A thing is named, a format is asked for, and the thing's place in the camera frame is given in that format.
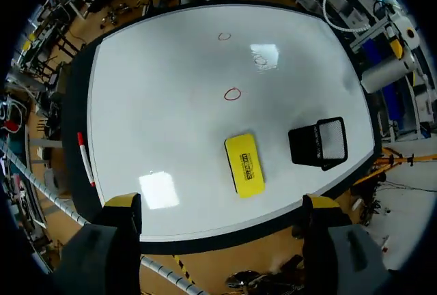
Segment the white pipe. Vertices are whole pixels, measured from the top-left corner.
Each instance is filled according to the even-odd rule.
[[[34,174],[30,171],[30,169],[26,168],[24,164],[18,159],[17,155],[15,155],[5,144],[3,140],[0,140],[0,150],[5,153],[5,155],[9,158],[9,160],[15,164],[15,166],[21,171],[22,174],[37,188],[44,194],[48,199],[50,199],[60,210],[65,212],[71,219],[75,220],[79,225],[84,226],[89,223],[85,218],[80,216],[76,211],[72,210],[70,206],[66,205],[64,201],[62,201],[58,196],[56,196],[53,192],[51,192],[41,181],[37,180]],[[179,287],[181,290],[186,292],[189,295],[209,295],[207,292],[199,289],[196,285],[190,283],[184,277],[174,273],[172,270],[165,268],[163,265],[158,262],[153,261],[152,259],[143,256],[141,259],[141,264],[143,264],[146,268],[158,273],[162,277],[166,278],[166,280],[170,281],[172,284]]]

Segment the orange floor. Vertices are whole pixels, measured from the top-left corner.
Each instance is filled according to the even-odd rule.
[[[137,0],[116,0],[116,3],[126,2],[128,5],[135,6]],[[262,0],[273,3],[282,3],[285,5],[294,5],[292,0]],[[67,38],[75,45],[81,46],[83,41],[91,42],[93,39],[112,29],[108,26],[105,29],[100,29],[100,20],[106,15],[106,11],[97,14],[90,14],[86,20],[76,18],[71,25]],[[133,12],[120,16],[119,25],[128,22],[141,15],[141,9],[133,10]],[[52,57],[55,66],[61,61],[70,61],[69,56],[55,49],[52,52]],[[36,124],[39,117],[34,113],[31,114],[28,126],[31,138],[41,137],[42,135],[36,130]],[[36,149],[31,148],[31,158],[36,157]],[[65,169],[63,164],[62,150],[53,151],[52,165],[56,165],[59,169]],[[44,166],[33,165],[32,169],[40,180],[43,180]],[[344,212],[351,215],[353,221],[358,221],[358,210],[352,212],[351,206],[353,198],[349,193],[340,196],[337,201],[340,203]],[[53,240],[58,240],[65,244],[77,230],[79,226],[69,219],[63,212],[53,209],[53,204],[40,196],[40,202],[43,210],[49,212],[46,214],[48,225],[48,233]],[[196,284],[208,291],[211,294],[222,294],[230,290],[225,286],[224,282],[228,275],[241,270],[256,270],[266,272],[268,270],[276,270],[282,263],[289,260],[295,254],[302,251],[302,240],[293,239],[291,236],[291,228],[277,232],[265,238],[252,241],[250,243],[223,249],[220,251],[210,251],[206,253],[182,255],[187,270]],[[179,271],[178,265],[169,255],[151,255],[153,260],[164,264],[168,268]],[[183,294],[176,286],[170,284],[155,272],[141,267],[140,272],[141,289],[144,292],[152,294]]]

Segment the white marker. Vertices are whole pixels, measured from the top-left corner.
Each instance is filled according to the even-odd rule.
[[[87,172],[89,183],[91,184],[91,187],[95,187],[96,183],[94,182],[93,173],[91,170],[91,166],[89,165],[87,150],[85,149],[85,144],[83,143],[83,137],[81,132],[77,133],[77,140],[79,141],[79,148],[81,149],[83,166],[85,167],[85,170]]]

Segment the whiteboard table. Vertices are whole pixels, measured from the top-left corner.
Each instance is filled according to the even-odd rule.
[[[357,73],[318,17],[208,5],[96,41],[82,132],[101,205],[141,194],[146,253],[223,248],[291,225],[304,194],[338,196],[378,153]],[[337,116],[347,161],[328,171],[293,164],[288,131]],[[266,189],[242,199],[224,141],[248,132]]]

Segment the white cable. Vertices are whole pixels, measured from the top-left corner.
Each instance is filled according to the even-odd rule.
[[[84,226],[89,223],[84,217],[79,215],[76,211],[65,204],[65,202],[58,198],[52,191],[50,191],[44,183],[39,181],[34,174],[18,159],[12,150],[8,148],[6,143],[0,139],[0,150],[5,153],[9,160],[21,171],[21,173],[33,184],[41,193],[50,199],[62,212],[65,212],[71,219],[75,220],[79,225]],[[179,287],[181,290],[189,295],[209,295],[207,292],[201,290],[196,285],[190,283],[187,279],[182,278],[172,270],[165,268],[162,264],[153,261],[152,259],[143,256],[141,264],[146,268],[158,273],[160,276],[166,278],[169,282]]]
[[[364,31],[367,31],[368,29],[370,29],[370,25],[368,25],[366,27],[360,27],[358,29],[345,29],[344,27],[338,27],[338,26],[334,25],[331,21],[329,21],[329,17],[326,14],[326,2],[327,2],[327,0],[323,0],[323,4],[322,4],[323,16],[325,18],[325,21],[334,29],[337,29],[337,30],[342,31],[342,32],[364,32]]]

